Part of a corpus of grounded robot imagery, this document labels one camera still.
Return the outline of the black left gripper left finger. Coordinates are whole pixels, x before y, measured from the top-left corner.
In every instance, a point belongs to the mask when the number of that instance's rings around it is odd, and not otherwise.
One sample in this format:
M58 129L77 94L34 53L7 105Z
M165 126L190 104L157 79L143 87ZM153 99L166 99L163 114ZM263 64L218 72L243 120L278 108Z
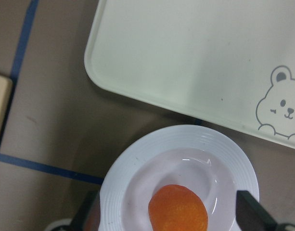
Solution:
M99 229L99 192L87 193L70 223L71 231L97 231Z

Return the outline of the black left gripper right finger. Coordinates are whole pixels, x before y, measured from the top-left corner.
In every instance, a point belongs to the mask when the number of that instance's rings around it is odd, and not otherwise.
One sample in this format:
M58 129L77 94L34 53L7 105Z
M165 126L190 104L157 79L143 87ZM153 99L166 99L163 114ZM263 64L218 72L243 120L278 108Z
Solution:
M236 222L242 231L281 231L279 223L249 191L236 192Z

